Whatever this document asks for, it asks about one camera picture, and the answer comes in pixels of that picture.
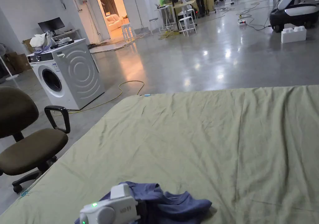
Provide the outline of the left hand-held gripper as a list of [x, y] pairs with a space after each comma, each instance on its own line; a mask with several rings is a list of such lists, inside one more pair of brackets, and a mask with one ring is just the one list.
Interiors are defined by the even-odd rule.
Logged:
[[128, 184], [113, 186], [110, 197], [85, 205], [79, 214], [80, 224], [129, 224], [147, 215], [146, 203], [136, 200]]

